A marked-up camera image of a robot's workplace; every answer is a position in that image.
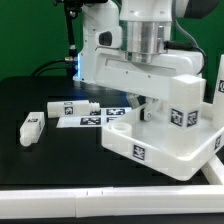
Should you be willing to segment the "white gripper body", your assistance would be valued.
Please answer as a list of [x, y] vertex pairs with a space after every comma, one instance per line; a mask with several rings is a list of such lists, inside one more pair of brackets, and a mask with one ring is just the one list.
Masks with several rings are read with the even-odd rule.
[[130, 62], [120, 50], [99, 48], [95, 52], [94, 80], [97, 85], [160, 100], [168, 100], [171, 79], [196, 76], [202, 68], [199, 52], [169, 50], [147, 63]]

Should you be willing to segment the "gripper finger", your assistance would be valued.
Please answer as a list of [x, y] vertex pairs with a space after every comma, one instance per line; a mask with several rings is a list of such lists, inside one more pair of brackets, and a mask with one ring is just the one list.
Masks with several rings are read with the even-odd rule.
[[140, 102], [138, 99], [139, 95], [138, 94], [133, 94], [133, 93], [127, 93], [126, 94], [126, 99], [132, 109], [137, 108], [140, 106]]
[[140, 119], [142, 121], [150, 121], [156, 109], [158, 100], [155, 98], [147, 98], [144, 107], [140, 111]]

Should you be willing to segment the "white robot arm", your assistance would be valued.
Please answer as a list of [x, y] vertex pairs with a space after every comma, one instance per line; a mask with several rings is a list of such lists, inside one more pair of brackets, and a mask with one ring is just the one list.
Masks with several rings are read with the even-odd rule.
[[169, 99], [169, 81], [179, 74], [199, 76], [205, 53], [194, 38], [172, 41], [179, 18], [202, 19], [220, 0], [53, 0], [64, 6], [73, 79], [127, 93], [129, 104], [146, 106], [140, 118], [152, 118], [155, 102]]

